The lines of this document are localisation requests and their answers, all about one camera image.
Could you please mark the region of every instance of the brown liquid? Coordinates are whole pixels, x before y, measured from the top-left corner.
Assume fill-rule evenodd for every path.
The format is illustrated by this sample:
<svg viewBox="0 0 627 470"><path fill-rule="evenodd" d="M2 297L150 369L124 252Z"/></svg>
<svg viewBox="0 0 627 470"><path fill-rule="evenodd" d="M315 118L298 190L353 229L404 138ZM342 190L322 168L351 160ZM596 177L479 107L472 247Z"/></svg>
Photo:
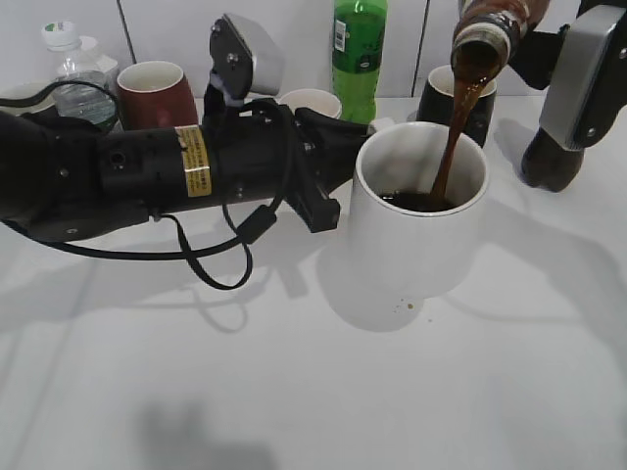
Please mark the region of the brown liquid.
<svg viewBox="0 0 627 470"><path fill-rule="evenodd" d="M431 204L436 208L445 204L455 148L468 117L485 87L496 78L502 68L497 51L481 42L462 45L454 52L452 62L455 75L455 105L449 140L430 195Z"/></svg>
<svg viewBox="0 0 627 470"><path fill-rule="evenodd" d="M396 193L384 194L380 198L399 209L414 212L442 212L450 211L456 207L455 204L447 200L444 200L444 203L439 202L437 205L434 205L433 198L426 193L398 191Z"/></svg>

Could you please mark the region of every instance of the tile grout line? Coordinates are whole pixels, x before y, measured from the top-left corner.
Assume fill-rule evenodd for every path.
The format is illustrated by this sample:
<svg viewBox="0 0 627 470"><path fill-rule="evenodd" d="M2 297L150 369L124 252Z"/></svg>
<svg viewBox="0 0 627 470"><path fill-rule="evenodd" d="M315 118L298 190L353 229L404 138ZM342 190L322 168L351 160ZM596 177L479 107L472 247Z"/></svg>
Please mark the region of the tile grout line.
<svg viewBox="0 0 627 470"><path fill-rule="evenodd" d="M137 58L135 57L135 48L133 47L133 41L130 39L130 33L128 32L128 24L126 23L124 8L121 5L121 0L116 0L116 3L118 4L118 13L120 14L121 27L124 30L124 37L126 38L126 45L128 46L130 60L134 64L137 64Z"/></svg>
<svg viewBox="0 0 627 470"><path fill-rule="evenodd" d="M422 22L422 32L420 33L420 44L418 45L418 55L415 58L415 71L413 72L413 84L411 85L411 97L415 98L415 88L418 83L418 73L420 71L420 60L422 59L422 48L424 47L424 39L427 32L427 23L429 21L429 8L431 0L427 0L424 7L424 20Z"/></svg>

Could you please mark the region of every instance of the black cup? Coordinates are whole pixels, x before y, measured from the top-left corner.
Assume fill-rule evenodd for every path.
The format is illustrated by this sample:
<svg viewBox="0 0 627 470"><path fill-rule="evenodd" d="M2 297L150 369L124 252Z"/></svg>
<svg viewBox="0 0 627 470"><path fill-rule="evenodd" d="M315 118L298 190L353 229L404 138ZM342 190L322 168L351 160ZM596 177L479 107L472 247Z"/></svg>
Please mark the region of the black cup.
<svg viewBox="0 0 627 470"><path fill-rule="evenodd" d="M453 117L454 90L455 78L450 66L439 67L429 73L429 78L424 85L424 92L422 93L416 120L450 125ZM488 130L496 99L497 84L493 81L481 94L479 103L472 110L468 118L468 124L463 130L464 134L481 147L485 145L488 138Z"/></svg>

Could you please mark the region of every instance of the mug rim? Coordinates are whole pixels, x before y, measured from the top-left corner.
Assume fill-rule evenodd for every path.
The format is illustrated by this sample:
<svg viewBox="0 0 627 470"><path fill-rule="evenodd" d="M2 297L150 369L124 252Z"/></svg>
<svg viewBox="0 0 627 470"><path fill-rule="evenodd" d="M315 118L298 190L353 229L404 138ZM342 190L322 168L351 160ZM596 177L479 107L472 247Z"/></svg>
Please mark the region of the mug rim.
<svg viewBox="0 0 627 470"><path fill-rule="evenodd" d="M335 114L333 116L329 116L330 118L338 118L339 116L342 115L342 101L333 93L331 93L330 91L326 91L326 90L320 90L319 88L299 88L297 90L292 90L286 94L284 94L283 96L281 96L278 100L278 104L279 105L286 105L289 106L288 103L286 103L287 99L296 95L300 95L300 94L305 94L305 93L313 93L313 94L317 94L317 95L324 95L325 97L330 97L333 102L335 103L335 105L337 105L337 110L335 112Z"/></svg>
<svg viewBox="0 0 627 470"><path fill-rule="evenodd" d="M129 73L130 71L133 71L135 69L141 69L142 67L145 67L146 65L154 65L154 64L161 64L161 65L167 65L167 66L173 66L175 68L177 68L177 71L179 72L178 75L178 79L168 85L168 86L164 86L162 88L157 88L155 90L137 90L134 88L129 88L128 86L125 86L121 83L121 80L123 78L123 76L127 73ZM174 62L168 62L168 61L146 61L146 62L140 62L137 64L133 64L132 66L127 67L126 69L122 70L120 72L120 74L118 75L118 86L124 90L124 91L128 91L129 93L139 93L139 94L151 94L151 93L159 93L160 91L166 91L169 90L171 88L173 88L174 86L176 86L177 84L179 84L183 78L185 78L185 72L183 71L183 69L178 66L177 64L175 64Z"/></svg>
<svg viewBox="0 0 627 470"><path fill-rule="evenodd" d="M45 81L28 81L25 83L20 83L18 85L12 86L11 88L6 88L0 91L0 98L8 98L8 99L21 99L28 98L36 93L39 93L50 83ZM34 106L29 106L27 108L14 108L12 106L0 106L0 111L4 111L5 113L9 113L14 116L20 116L24 113L43 113L44 111L48 111L51 108L55 107L55 100L52 98L52 94L48 95L41 103L38 103Z"/></svg>
<svg viewBox="0 0 627 470"><path fill-rule="evenodd" d="M356 171L356 175L357 175L360 185L362 186L365 193L371 199L376 201L379 205L383 206L384 208L390 211L396 212L400 215L406 215L406 216L410 216L414 218L416 217L417 218L439 218L439 217L448 217L448 216L455 215L456 213L460 213L460 212L465 212L485 197L486 193L488 192L488 187L490 186L490 178L491 178L488 158L485 152L483 151L483 149L479 146L479 144L477 144L474 140L472 140L467 135L462 134L459 139L464 140L465 143L470 144L470 146L474 148L474 150L477 153L477 156L479 157L479 161L482 163L483 168L484 168L484 177L483 177L483 183L481 185L481 188L479 188L479 191L477 191L477 193L472 197L472 199L470 199L470 201L466 202L465 204L461 206L453 208L449 211L440 211L440 212L408 211L406 209L398 208L397 206L394 206L390 203L383 201L374 191L372 191L372 188L370 188L370 185L365 182L365 177L363 176L363 160L365 159L365 156L368 150L372 146L372 142L374 142L374 139L376 139L377 136L383 137L403 127L440 128L442 130L446 130L446 132L448 132L448 129L449 129L446 125L436 124L434 122L424 122L424 121L403 122L403 123L395 124L391 127L388 127L380 132L377 132L372 137L370 137L360 149L360 153L358 154L358 157L357 157L355 171Z"/></svg>
<svg viewBox="0 0 627 470"><path fill-rule="evenodd" d="M431 88L433 88L435 91L437 91L441 95L448 96L450 98L455 98L453 93L444 91L441 87L437 86L433 82L435 74L440 73L441 71L444 71L444 70L449 71L451 73L451 76L453 76L453 69L451 68L451 66L441 66L441 67L438 67L437 69L432 70L429 73L429 76L427 77L427 83L429 84L429 86L431 86ZM497 93L498 89L499 89L499 86L497 85L497 81L494 79L490 83L488 83L488 85L486 86L486 89L483 90L479 99L482 100L484 98L493 96L494 94Z"/></svg>

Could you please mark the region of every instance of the white cup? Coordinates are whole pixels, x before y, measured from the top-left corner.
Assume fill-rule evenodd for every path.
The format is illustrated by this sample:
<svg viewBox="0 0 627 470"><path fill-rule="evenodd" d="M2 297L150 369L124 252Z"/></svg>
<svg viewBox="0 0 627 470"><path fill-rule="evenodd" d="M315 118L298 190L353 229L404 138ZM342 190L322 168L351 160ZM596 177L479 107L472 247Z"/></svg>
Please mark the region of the white cup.
<svg viewBox="0 0 627 470"><path fill-rule="evenodd" d="M428 299L454 289L467 275L479 242L489 168L483 150L462 135L447 199L436 213L399 209L379 195L428 193L449 128L398 124L376 133L357 159L349 216L349 260L364 282L388 292Z"/></svg>
<svg viewBox="0 0 627 470"><path fill-rule="evenodd" d="M9 90L0 91L0 98L7 98L11 100L20 100L23 98L30 98L43 90L49 83L33 82L24 83L22 85L15 86ZM57 110L55 109L55 102L52 99L52 95L48 95L45 100L35 106L28 108L11 108L0 106L0 111L8 113L14 116L21 116L24 113L31 113L34 115L42 115L49 118L57 117Z"/></svg>
<svg viewBox="0 0 627 470"><path fill-rule="evenodd" d="M313 88L292 91L283 96L278 103L289 106L292 113L299 108L310 108L329 118L339 119L342 115L342 102L337 96Z"/></svg>

